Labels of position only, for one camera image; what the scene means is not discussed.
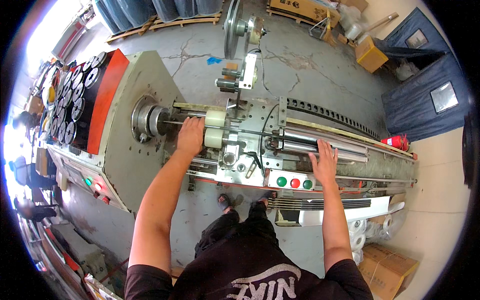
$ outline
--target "black t-shirt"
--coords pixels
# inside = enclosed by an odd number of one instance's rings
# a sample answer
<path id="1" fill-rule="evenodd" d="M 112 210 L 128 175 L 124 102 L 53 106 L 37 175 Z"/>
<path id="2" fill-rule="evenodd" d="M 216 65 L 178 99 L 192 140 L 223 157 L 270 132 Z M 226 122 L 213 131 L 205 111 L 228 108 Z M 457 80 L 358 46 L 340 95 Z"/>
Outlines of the black t-shirt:
<path id="1" fill-rule="evenodd" d="M 186 266 L 172 286 L 163 270 L 128 268 L 125 300 L 142 299 L 373 299 L 355 262 L 334 264 L 319 279 L 298 268 L 268 240 L 241 235 L 222 240 Z"/>

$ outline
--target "red button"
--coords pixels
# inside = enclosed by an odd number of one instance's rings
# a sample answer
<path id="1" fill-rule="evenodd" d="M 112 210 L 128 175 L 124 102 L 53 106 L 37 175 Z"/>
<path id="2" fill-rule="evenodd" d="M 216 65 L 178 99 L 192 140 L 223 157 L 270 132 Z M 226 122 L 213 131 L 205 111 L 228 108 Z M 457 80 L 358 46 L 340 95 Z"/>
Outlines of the red button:
<path id="1" fill-rule="evenodd" d="M 292 181 L 290 181 L 290 186 L 294 189 L 298 188 L 300 186 L 300 180 L 294 178 Z"/>

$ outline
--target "wall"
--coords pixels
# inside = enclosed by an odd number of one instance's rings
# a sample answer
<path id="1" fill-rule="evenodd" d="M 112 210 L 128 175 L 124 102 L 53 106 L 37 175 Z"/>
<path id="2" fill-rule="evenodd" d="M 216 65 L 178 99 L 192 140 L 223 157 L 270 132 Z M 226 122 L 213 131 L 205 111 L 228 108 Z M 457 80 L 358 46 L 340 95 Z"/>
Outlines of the wall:
<path id="1" fill-rule="evenodd" d="M 442 28 L 438 21 L 434 18 L 430 10 L 425 6 L 421 0 L 367 0 L 368 6 L 362 12 L 363 18 L 366 19 L 368 24 L 373 24 L 382 18 L 390 15 L 391 13 L 397 12 L 398 17 L 390 22 L 387 22 L 377 28 L 375 28 L 372 33 L 373 36 L 379 39 L 384 39 L 386 36 L 392 32 L 407 16 L 414 10 L 415 7 L 418 7 L 425 16 L 432 22 L 432 24 L 437 28 L 442 37 L 445 39 L 450 48 L 450 42 L 446 38 L 446 34 L 443 32 Z"/>
<path id="2" fill-rule="evenodd" d="M 418 183 L 408 191 L 409 212 L 399 233 L 386 244 L 417 259 L 409 287 L 396 300 L 421 299 L 448 261 L 463 227 L 469 189 L 463 184 L 462 132 L 458 128 L 413 142 Z"/>

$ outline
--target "window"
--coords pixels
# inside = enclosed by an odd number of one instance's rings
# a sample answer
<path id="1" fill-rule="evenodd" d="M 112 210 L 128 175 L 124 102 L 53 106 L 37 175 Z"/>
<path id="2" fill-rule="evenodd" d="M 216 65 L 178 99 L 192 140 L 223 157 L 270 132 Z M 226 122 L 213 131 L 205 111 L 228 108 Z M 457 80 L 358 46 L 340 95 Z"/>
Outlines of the window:
<path id="1" fill-rule="evenodd" d="M 452 83 L 449 81 L 430 92 L 436 113 L 441 113 L 446 109 L 452 108 L 458 104 Z"/>
<path id="2" fill-rule="evenodd" d="M 419 29 L 415 31 L 407 40 L 405 41 L 409 48 L 418 49 L 421 46 L 428 43 L 427 38 L 423 35 L 423 32 Z"/>

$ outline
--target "bolt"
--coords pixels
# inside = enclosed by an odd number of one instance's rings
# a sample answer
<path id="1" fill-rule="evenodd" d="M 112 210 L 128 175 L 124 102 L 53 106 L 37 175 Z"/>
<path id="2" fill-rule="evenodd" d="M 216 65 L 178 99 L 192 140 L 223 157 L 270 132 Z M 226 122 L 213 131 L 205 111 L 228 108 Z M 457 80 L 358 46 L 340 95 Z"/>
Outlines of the bolt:
<path id="1" fill-rule="evenodd" d="M 145 140 L 147 139 L 147 135 L 145 133 L 140 134 L 140 142 L 143 144 L 145 143 Z"/>

